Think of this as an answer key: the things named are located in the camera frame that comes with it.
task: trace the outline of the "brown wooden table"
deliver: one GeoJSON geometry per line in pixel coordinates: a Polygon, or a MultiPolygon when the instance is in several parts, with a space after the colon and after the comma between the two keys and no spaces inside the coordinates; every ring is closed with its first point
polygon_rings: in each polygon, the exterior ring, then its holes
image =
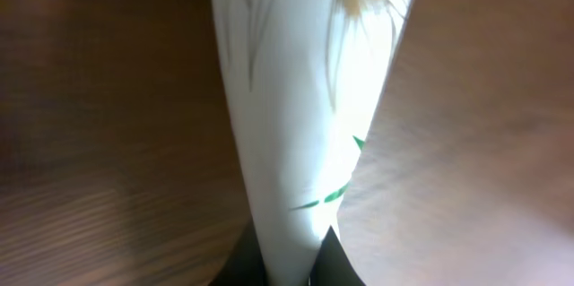
{"type": "MultiPolygon", "coordinates": [[[[574,284],[573,3],[416,0],[340,211],[368,285],[574,284]]],[[[0,5],[0,284],[206,284],[248,217],[210,0],[0,5]]]]}

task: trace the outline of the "white vase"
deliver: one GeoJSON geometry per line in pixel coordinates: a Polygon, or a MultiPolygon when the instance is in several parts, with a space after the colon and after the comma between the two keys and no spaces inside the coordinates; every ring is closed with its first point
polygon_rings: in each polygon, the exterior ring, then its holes
{"type": "Polygon", "coordinates": [[[306,284],[411,0],[213,0],[222,78],[272,285],[306,284]]]}

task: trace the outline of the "wooden surface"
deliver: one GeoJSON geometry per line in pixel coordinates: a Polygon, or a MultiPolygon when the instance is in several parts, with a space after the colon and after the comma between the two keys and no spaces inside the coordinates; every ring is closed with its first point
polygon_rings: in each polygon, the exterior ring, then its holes
{"type": "MultiPolygon", "coordinates": [[[[416,0],[340,211],[368,285],[574,285],[573,3],[416,0]]],[[[248,217],[209,0],[0,4],[0,284],[206,284],[248,217]]]]}

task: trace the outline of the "green line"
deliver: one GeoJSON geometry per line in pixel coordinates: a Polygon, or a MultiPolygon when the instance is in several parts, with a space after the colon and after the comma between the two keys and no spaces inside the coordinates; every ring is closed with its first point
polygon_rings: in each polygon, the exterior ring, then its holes
{"type": "Polygon", "coordinates": [[[353,136],[352,138],[354,138],[355,142],[357,143],[357,146],[359,146],[359,149],[362,150],[362,146],[365,145],[365,142],[357,138],[356,136],[353,136]]]}
{"type": "Polygon", "coordinates": [[[302,205],[302,206],[298,206],[298,207],[296,207],[296,208],[291,208],[291,211],[293,211],[293,210],[308,209],[308,208],[310,208],[310,207],[317,206],[317,205],[319,205],[319,201],[318,201],[318,200],[317,200],[317,201],[313,201],[313,202],[308,203],[308,204],[305,204],[305,205],[302,205]]]}
{"type": "Polygon", "coordinates": [[[338,190],[334,191],[330,195],[325,198],[325,203],[333,202],[334,200],[338,199],[344,194],[344,191],[347,190],[349,187],[349,183],[345,184],[343,187],[339,188],[338,190]]]}

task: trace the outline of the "green leaf pattern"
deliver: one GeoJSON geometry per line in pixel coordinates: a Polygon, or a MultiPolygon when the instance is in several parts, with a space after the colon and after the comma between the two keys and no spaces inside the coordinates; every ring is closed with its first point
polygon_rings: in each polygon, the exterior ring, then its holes
{"type": "MultiPolygon", "coordinates": [[[[357,146],[359,146],[359,149],[362,150],[362,147],[365,145],[365,142],[362,141],[361,139],[357,138],[356,136],[352,137],[355,142],[357,143],[357,146]]],[[[344,192],[347,190],[347,188],[349,187],[349,183],[345,184],[343,187],[339,188],[338,190],[334,191],[333,193],[331,193],[330,195],[328,195],[324,200],[323,203],[329,203],[329,202],[333,202],[334,200],[338,199],[339,197],[343,196],[344,192]]],[[[294,207],[291,208],[291,211],[294,210],[302,210],[302,209],[308,209],[308,208],[312,208],[314,206],[317,206],[321,204],[321,201],[316,200],[307,204],[304,204],[302,206],[298,206],[298,207],[294,207]]]]}

